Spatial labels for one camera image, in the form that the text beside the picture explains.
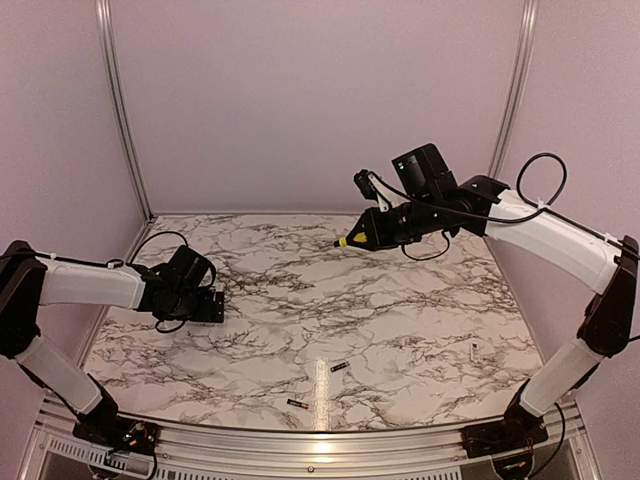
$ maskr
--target black bracket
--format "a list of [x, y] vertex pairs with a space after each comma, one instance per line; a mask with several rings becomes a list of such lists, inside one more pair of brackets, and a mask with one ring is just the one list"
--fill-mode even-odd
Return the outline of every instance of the black bracket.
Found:
[[197, 294], [198, 308], [189, 322], [195, 323], [224, 323], [224, 292], [211, 289]]
[[531, 449], [549, 439], [544, 418], [535, 417], [520, 406], [520, 396], [528, 383], [527, 380], [511, 399], [504, 418], [462, 429], [462, 446], [469, 458]]
[[153, 456], [159, 431], [160, 427], [155, 423], [118, 415], [112, 420], [108, 438], [87, 423], [76, 423], [73, 427], [73, 436], [109, 447], [112, 453], [132, 452]]

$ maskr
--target vertical metal bar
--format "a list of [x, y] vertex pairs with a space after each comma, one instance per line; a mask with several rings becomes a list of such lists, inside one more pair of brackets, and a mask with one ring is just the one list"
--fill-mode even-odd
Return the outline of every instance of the vertical metal bar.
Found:
[[129, 167], [129, 174], [133, 183], [138, 207], [140, 208], [145, 220], [150, 221], [153, 218], [153, 212], [142, 180], [142, 172], [140, 170], [133, 136], [131, 135], [131, 127], [127, 117], [124, 94], [122, 92], [122, 82], [120, 80], [120, 72], [118, 70], [116, 44], [113, 36], [113, 26], [111, 23], [111, 1], [96, 0], [96, 11], [98, 15], [98, 26], [100, 28], [104, 60], [107, 68], [107, 77], [109, 79], [109, 87], [111, 90], [111, 100], [116, 113], [116, 122], [118, 124], [120, 140], [122, 141], [127, 166]]
[[529, 71], [529, 63], [531, 62], [531, 53], [533, 50], [533, 33], [538, 15], [538, 0], [525, 0], [522, 11], [522, 23], [520, 25], [520, 36], [518, 38], [518, 47], [516, 51], [516, 60], [513, 68], [513, 76], [511, 77], [511, 86], [507, 96], [507, 104], [505, 105], [504, 115], [496, 146], [493, 150], [491, 164], [489, 166], [488, 175], [497, 177], [502, 170], [504, 159], [509, 147], [511, 132], [515, 123], [518, 107], [522, 100], [524, 86]]

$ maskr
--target white marble surface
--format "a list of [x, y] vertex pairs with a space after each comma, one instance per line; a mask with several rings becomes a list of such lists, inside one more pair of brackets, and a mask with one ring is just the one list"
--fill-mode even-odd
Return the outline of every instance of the white marble surface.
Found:
[[[183, 232], [215, 263], [225, 323], [160, 335], [150, 314], [111, 309], [86, 370], [123, 411], [229, 427], [385, 429], [501, 413], [540, 357], [482, 239], [462, 232], [422, 263], [333, 248], [354, 222], [160, 218], [154, 232]], [[434, 235], [409, 251], [443, 243]], [[139, 263], [178, 244], [159, 237]]]

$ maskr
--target aluminum frame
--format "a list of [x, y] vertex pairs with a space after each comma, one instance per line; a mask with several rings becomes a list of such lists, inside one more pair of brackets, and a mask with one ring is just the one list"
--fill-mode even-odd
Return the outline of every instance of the aluminum frame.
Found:
[[100, 39], [102, 42], [102, 50], [104, 54], [105, 66], [107, 69], [107, 78], [109, 79], [109, 87], [111, 93], [111, 101], [116, 114], [116, 123], [118, 124], [118, 133], [122, 142], [125, 159], [136, 201], [140, 212], [146, 221], [154, 218], [149, 196], [144, 186], [142, 178], [142, 170], [136, 147], [131, 134], [131, 127], [127, 116], [127, 109], [124, 101], [124, 92], [122, 89], [122, 81], [120, 79], [120, 70], [118, 68], [118, 57], [116, 54], [116, 43], [113, 34], [113, 24], [111, 22], [111, 0], [96, 0], [96, 13], [98, 17], [98, 26], [100, 28]]
[[[581, 480], [599, 480], [593, 452], [575, 403], [563, 405], [566, 443]], [[128, 415], [130, 418], [148, 419]], [[153, 419], [161, 426], [159, 470], [215, 472], [235, 480], [264, 478], [415, 478], [429, 472], [486, 462], [467, 458], [461, 428], [487, 419], [432, 427], [368, 432], [283, 432], [180, 424]], [[42, 404], [20, 473], [20, 480], [40, 478], [50, 439], [75, 442], [96, 455], [107, 449], [71, 437], [75, 419], [62, 403], [48, 396]], [[545, 416], [550, 439], [559, 440], [561, 420], [554, 410]], [[116, 460], [147, 471], [151, 460], [115, 454]]]
[[520, 24], [520, 36], [516, 50], [516, 60], [511, 77], [511, 86], [507, 96], [502, 123], [496, 139], [496, 146], [493, 150], [491, 163], [489, 164], [488, 175], [496, 178], [500, 175], [504, 160], [509, 148], [513, 126], [515, 124], [518, 107], [522, 101], [524, 87], [531, 63], [533, 51], [533, 38], [535, 32], [536, 19], [538, 17], [538, 0], [525, 0], [522, 11], [522, 23]]

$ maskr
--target cable tie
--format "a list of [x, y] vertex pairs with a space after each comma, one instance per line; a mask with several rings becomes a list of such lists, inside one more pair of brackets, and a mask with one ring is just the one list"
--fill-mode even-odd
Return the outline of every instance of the cable tie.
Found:
[[616, 242], [616, 243], [618, 242], [618, 239], [614, 235], [611, 235], [609, 232], [605, 232], [603, 237], [604, 237], [605, 243], [610, 244], [611, 242]]

